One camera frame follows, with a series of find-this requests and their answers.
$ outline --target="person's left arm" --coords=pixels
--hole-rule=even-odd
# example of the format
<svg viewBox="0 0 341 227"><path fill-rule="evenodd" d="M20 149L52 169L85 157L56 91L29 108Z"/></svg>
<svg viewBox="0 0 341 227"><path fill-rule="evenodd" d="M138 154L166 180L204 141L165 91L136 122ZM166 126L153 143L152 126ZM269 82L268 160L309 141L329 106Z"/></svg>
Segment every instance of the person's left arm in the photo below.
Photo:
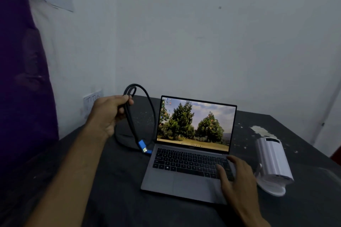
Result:
<svg viewBox="0 0 341 227"><path fill-rule="evenodd" d="M119 105L133 100L127 95L99 98L68 151L43 198L25 227L81 226L96 169L116 122L124 117Z"/></svg>

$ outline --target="purple curtain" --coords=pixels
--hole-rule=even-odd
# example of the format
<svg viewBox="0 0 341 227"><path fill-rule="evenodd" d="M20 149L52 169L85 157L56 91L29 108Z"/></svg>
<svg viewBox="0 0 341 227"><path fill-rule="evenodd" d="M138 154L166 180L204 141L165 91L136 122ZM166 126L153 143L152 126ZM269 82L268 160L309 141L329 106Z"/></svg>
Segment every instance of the purple curtain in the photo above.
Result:
<svg viewBox="0 0 341 227"><path fill-rule="evenodd" d="M0 175L56 142L56 106L28 0L0 0Z"/></svg>

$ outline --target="cloudy sky on screen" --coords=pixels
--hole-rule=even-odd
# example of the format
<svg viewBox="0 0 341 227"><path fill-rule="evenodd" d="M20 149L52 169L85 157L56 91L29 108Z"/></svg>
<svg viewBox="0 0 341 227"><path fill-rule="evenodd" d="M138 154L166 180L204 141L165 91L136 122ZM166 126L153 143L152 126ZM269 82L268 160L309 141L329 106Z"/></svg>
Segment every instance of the cloudy sky on screen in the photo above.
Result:
<svg viewBox="0 0 341 227"><path fill-rule="evenodd" d="M163 99L165 100L165 109L171 115L173 114L174 109L176 109L180 103L182 105L185 105L186 103L186 100L169 100L169 98L167 100L167 97L163 97ZM202 121L203 118L207 117L210 112L212 112L215 116L215 119L219 121L220 126L224 129L224 132L232 132L233 119L236 112L235 107L193 101L191 103L192 113L194 113L192 122L194 129L197 129L199 122Z"/></svg>

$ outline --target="hand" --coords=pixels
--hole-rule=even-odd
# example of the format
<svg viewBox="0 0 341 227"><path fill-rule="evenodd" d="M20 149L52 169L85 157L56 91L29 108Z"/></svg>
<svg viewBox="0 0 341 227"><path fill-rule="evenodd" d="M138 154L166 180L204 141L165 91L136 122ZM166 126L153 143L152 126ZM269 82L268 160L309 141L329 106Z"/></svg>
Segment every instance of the hand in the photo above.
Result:
<svg viewBox="0 0 341 227"><path fill-rule="evenodd" d="M122 107L118 109L118 106L125 104L128 100L130 105L134 104L132 97L128 95L98 98L91 109L86 125L103 131L109 138L113 135L116 123L125 118L125 110Z"/></svg>
<svg viewBox="0 0 341 227"><path fill-rule="evenodd" d="M261 216L257 182L251 167L235 156L228 156L227 159L236 165L236 178L233 184L228 181L224 168L216 165L226 201L241 217L245 226L270 226Z"/></svg>

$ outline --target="blue connector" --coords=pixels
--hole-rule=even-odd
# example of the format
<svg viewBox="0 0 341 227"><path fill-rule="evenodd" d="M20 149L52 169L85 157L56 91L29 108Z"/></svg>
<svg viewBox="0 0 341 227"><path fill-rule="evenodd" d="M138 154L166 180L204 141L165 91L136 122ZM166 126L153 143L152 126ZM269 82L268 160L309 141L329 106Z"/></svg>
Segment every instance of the blue connector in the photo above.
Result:
<svg viewBox="0 0 341 227"><path fill-rule="evenodd" d="M147 153L147 154L151 154L152 150L148 150L146 144L143 142L143 140L141 139L141 141L139 142L139 146L142 149L143 153Z"/></svg>

